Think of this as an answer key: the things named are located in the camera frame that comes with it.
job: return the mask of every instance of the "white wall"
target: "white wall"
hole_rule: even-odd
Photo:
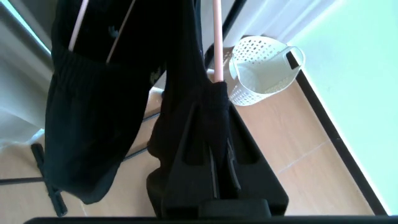
[[[291,45],[387,212],[398,215],[398,1],[346,0]]]

